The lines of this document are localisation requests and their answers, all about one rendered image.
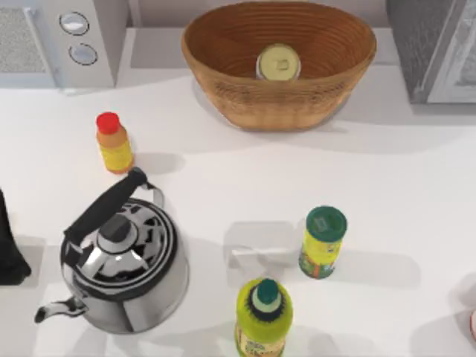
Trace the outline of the brown woven basket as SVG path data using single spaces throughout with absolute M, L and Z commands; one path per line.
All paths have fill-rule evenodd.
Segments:
M 257 76 L 263 50 L 288 45 L 300 60 L 289 81 Z M 181 50 L 210 103 L 242 129 L 308 129 L 349 98 L 376 55 L 365 21 L 309 1 L 242 1 L 209 10 L 184 29 Z

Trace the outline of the green lidded yellow can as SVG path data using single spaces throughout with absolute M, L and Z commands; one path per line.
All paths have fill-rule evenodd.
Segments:
M 335 269 L 343 238 L 347 232 L 347 218 L 337 208 L 313 208 L 305 221 L 299 266 L 305 275 L 324 279 Z

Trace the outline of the pale lidded can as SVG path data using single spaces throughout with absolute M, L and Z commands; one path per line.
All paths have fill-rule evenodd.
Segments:
M 256 77 L 268 81 L 290 81 L 300 76 L 301 61 L 289 45 L 275 43 L 264 48 L 257 57 Z

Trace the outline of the red capped yellow bottle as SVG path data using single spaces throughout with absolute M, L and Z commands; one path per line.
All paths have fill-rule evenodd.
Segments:
M 129 171 L 134 155 L 127 131 L 114 112 L 103 112 L 96 118 L 97 142 L 106 169 L 114 174 Z

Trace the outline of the shiny steel kettle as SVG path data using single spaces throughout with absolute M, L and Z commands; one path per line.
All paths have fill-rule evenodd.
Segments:
M 82 316 L 112 334 L 145 332 L 175 312 L 189 283 L 184 243 L 164 195 L 138 167 L 65 230 L 59 261 L 71 296 L 39 307 L 37 324 Z

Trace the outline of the green capped yellow bottle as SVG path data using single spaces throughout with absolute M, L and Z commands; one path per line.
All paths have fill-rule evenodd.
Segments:
M 282 357 L 292 325 L 292 300 L 271 278 L 247 282 L 236 302 L 234 339 L 240 357 Z

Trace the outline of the grey microwave knob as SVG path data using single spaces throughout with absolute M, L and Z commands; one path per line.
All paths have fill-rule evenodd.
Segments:
M 81 13 L 64 13 L 59 17 L 60 27 L 72 36 L 82 36 L 89 31 L 89 21 Z
M 68 49 L 70 58 L 78 65 L 90 66 L 97 62 L 96 50 L 86 43 L 72 45 Z

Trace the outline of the pale microwave oven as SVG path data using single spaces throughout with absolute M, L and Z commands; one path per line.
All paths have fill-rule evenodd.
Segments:
M 72 36 L 60 27 L 70 12 L 88 19 L 87 33 Z M 0 0 L 0 89 L 115 87 L 129 20 L 128 0 Z M 69 47 L 80 43 L 96 50 L 95 64 L 70 58 Z

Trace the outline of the grey cabinet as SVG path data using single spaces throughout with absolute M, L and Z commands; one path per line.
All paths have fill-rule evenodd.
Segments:
M 476 0 L 386 0 L 412 104 L 476 104 Z

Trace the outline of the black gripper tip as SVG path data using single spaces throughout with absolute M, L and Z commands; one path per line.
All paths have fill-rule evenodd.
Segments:
M 18 286 L 31 275 L 10 227 L 3 191 L 0 189 L 0 286 Z

